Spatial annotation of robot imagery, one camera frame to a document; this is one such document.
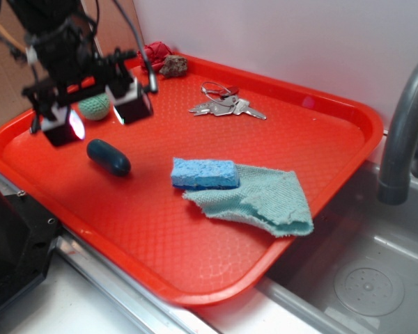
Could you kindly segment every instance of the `sink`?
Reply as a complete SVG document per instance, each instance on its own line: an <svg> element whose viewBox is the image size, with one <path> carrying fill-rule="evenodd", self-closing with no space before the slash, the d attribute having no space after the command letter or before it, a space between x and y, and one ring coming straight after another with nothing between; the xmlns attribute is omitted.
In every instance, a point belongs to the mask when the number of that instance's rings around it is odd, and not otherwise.
<svg viewBox="0 0 418 334"><path fill-rule="evenodd" d="M266 276L340 333L418 333L418 180L389 206L377 174L366 162Z"/></svg>

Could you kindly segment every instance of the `teal cloth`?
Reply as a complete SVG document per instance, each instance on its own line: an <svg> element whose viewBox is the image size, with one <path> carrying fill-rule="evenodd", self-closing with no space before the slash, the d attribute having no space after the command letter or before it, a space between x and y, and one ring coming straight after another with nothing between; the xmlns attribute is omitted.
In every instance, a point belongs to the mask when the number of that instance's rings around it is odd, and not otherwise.
<svg viewBox="0 0 418 334"><path fill-rule="evenodd" d="M236 166L238 188L187 190L183 198L195 202L209 218L254 225L276 237L313 231L307 199L294 172Z"/></svg>

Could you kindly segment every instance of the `white wall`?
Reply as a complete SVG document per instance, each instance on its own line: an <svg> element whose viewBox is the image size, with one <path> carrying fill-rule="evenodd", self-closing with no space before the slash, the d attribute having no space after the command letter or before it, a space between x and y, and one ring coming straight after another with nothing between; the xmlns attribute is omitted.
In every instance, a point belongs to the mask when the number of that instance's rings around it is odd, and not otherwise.
<svg viewBox="0 0 418 334"><path fill-rule="evenodd" d="M418 63L418 0L134 0L146 43L372 106Z"/></svg>

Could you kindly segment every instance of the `green knitted ball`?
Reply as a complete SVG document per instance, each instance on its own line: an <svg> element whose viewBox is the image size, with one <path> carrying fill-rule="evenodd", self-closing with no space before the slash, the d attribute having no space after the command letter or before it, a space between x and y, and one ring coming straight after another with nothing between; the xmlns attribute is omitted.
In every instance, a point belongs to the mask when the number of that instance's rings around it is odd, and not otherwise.
<svg viewBox="0 0 418 334"><path fill-rule="evenodd" d="M87 120L101 120L110 111L110 100L107 94L100 94L79 102L81 114Z"/></svg>

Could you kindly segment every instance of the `tray rim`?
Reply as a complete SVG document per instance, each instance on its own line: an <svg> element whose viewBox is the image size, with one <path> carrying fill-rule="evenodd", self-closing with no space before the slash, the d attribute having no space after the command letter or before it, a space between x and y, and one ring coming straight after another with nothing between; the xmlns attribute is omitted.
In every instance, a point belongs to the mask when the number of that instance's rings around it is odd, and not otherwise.
<svg viewBox="0 0 418 334"><path fill-rule="evenodd" d="M341 186L351 177L351 175L361 166L361 164L366 160L368 155L373 151L373 149L379 144L382 138L383 125L382 120L379 115L371 107L362 104L360 102L348 100L346 98L338 97L336 95L331 95L329 93L324 93L319 90L314 90L311 88L306 88L304 86L295 85L293 83L288 83L285 81L280 81L277 79L272 79L269 77L264 77L259 74L254 74L251 72L246 72L243 70L235 69L225 65L216 64L210 61L205 61L203 59L195 58L188 55L183 55L188 60L189 71L197 74L204 75L208 71L217 71L217 79L220 81L226 81L224 77L229 76L230 82L232 78L247 79L248 87L250 90L257 92L257 89L251 89L251 87L258 88L261 91L262 95L267 95L268 97L278 98L275 95L283 91L291 91L295 94L312 96L318 99L320 103L327 104L338 104L340 103L343 107L352 108L357 111L356 120L360 120L365 123L363 128L359 127L357 124L353 123L349 119L345 119L352 124L358 126L364 133L364 144L360 148L359 152L337 173L332 181L318 194L318 196L310 202L311 214L313 217L330 201L334 194L341 188ZM31 124L32 110L28 110L12 119L11 121L4 124L0 127L0 173L7 177L12 183L16 186L24 189L28 193L31 193L32 196L37 194L37 199L55 214L58 212L65 211L62 205L56 203L54 199L46 196L43 191L40 191L38 187L35 187L30 182L28 182L24 177L20 176L8 164L1 160L1 151L3 148L9 144L16 136L20 135L24 131L28 131L29 125ZM82 220L76 217L71 212L63 212L59 215L59 218L64 221L68 220L69 224L76 223L80 221L82 225ZM141 283L144 284L147 288L153 290L162 298L166 299L169 302L177 303L183 306L198 306L198 305L208 305L213 303L218 303L220 301L226 300L239 294L240 292L246 290L247 288L255 285L261 278L261 276L266 272L266 270L274 263L274 261L292 244L295 237L284 237L275 239L271 246L264 252L260 259L255 263L253 268L249 270L240 280L237 280L233 284L211 293L204 294L189 294L187 292L180 291L178 288L173 285L168 284L168 287L165 288L165 283L168 283L164 279L161 279L158 274L153 272L151 269L147 268L142 263L138 263L133 257L129 257L125 252L118 247L116 247L111 242L107 241L104 237L101 237L98 234L77 234L80 239L83 239L88 244L95 244L99 242L100 246L104 246L107 254L103 254L108 257L112 262L115 262L114 258L118 259L118 266L126 271L131 277L133 274L130 273L132 268L135 267L137 271L142 269L148 276L149 280L145 280Z"/></svg>

